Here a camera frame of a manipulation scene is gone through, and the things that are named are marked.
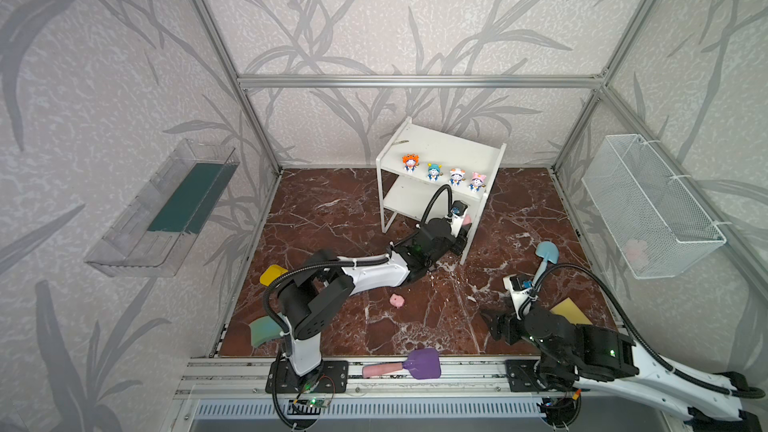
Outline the orange hooded Doraemon figure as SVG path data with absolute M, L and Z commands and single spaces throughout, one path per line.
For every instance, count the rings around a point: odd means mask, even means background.
M 405 172 L 413 173 L 419 165 L 419 156 L 415 154 L 404 155 L 402 163 Z

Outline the blue green Doraemon figure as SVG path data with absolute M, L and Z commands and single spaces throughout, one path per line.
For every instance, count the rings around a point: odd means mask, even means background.
M 437 182 L 442 176 L 442 166 L 437 163 L 429 163 L 427 168 L 427 178 L 431 182 Z

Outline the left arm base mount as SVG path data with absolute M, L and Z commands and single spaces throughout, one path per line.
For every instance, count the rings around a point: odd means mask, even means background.
M 290 362 L 281 358 L 270 366 L 265 391 L 268 394 L 298 392 L 344 393 L 349 379 L 349 362 L 324 360 L 304 376 L 298 375 Z

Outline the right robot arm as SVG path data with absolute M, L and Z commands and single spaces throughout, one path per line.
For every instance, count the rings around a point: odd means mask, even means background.
M 625 329 L 616 331 L 574 324 L 540 306 L 544 281 L 561 268 L 552 265 L 531 281 L 507 277 L 511 309 L 480 312 L 492 339 L 538 350 L 538 358 L 508 359 L 505 367 L 513 391 L 561 393 L 539 405 L 548 425 L 569 427 L 579 413 L 580 392 L 602 391 L 673 415 L 695 431 L 760 430 L 759 418 L 744 404 L 766 394 L 743 374 L 706 373 L 663 357 L 624 310 L 618 314 Z

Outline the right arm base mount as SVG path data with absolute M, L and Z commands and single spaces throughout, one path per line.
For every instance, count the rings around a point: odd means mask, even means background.
M 575 392 L 578 388 L 576 368 L 549 357 L 507 359 L 504 367 L 511 392 Z

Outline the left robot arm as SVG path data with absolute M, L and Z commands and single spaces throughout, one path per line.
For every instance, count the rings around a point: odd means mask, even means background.
M 274 279 L 262 295 L 267 316 L 279 327 L 290 370 L 304 379 L 320 373 L 321 333 L 353 295 L 397 288 L 422 279 L 447 253 L 461 255 L 469 234 L 469 206 L 440 186 L 416 230 L 378 256 L 350 258 L 328 250 Z

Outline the white hooded Doraemon figure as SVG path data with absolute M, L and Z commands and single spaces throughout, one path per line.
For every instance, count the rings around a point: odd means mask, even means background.
M 453 168 L 450 170 L 449 183 L 453 187 L 460 186 L 465 180 L 466 172 L 460 168 Z

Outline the pink hooded Doraemon figure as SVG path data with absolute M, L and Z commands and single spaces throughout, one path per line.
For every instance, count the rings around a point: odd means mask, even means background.
M 474 172 L 469 182 L 469 189 L 473 192 L 480 193 L 486 187 L 487 176 Z

